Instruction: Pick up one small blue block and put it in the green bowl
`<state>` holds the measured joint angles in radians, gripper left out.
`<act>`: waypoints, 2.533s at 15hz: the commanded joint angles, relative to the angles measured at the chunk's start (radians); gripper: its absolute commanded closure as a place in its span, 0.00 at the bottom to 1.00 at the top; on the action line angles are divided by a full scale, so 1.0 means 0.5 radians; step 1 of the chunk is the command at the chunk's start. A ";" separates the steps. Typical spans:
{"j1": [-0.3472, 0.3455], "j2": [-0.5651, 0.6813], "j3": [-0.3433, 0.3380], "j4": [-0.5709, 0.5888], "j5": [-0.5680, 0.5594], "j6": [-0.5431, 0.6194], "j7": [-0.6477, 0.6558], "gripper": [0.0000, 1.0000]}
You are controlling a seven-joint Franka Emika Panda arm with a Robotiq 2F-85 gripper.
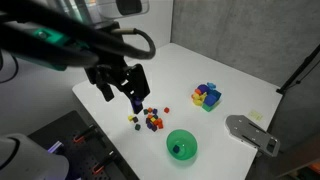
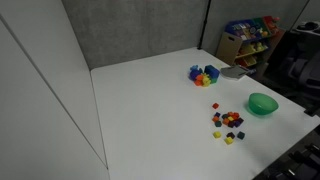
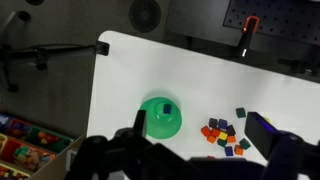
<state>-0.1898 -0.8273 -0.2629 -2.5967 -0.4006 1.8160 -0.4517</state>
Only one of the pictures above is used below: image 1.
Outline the robot arm white and black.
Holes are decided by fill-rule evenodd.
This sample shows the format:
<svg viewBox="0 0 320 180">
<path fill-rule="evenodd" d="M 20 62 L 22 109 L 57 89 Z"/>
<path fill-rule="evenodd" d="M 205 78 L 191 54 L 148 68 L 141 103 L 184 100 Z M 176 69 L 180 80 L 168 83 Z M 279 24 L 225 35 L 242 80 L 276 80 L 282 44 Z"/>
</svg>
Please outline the robot arm white and black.
<svg viewBox="0 0 320 180">
<path fill-rule="evenodd" d="M 2 23 L 1 48 L 15 57 L 56 66 L 83 67 L 109 101 L 112 87 L 124 93 L 133 111 L 143 109 L 150 89 L 140 64 L 129 66 L 125 57 L 149 60 L 155 56 L 153 40 L 136 28 L 111 26 L 108 32 L 86 26 L 31 0 L 3 0 L 1 10 L 13 21 L 28 21 L 45 28 L 34 35 Z M 70 168 L 62 155 L 48 152 L 23 134 L 1 137 L 1 180 L 65 180 Z"/>
</svg>

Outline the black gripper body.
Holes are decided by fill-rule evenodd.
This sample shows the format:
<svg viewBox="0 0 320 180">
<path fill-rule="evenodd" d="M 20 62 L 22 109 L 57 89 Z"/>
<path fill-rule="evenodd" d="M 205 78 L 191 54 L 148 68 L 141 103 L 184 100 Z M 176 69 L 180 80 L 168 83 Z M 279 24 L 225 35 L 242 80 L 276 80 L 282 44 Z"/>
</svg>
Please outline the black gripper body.
<svg viewBox="0 0 320 180">
<path fill-rule="evenodd" d="M 100 61 L 85 69 L 89 82 L 98 88 L 100 83 L 108 83 L 124 93 L 130 100 L 149 95 L 150 88 L 141 64 L 128 65 L 122 55 L 103 52 L 94 48 Z"/>
</svg>

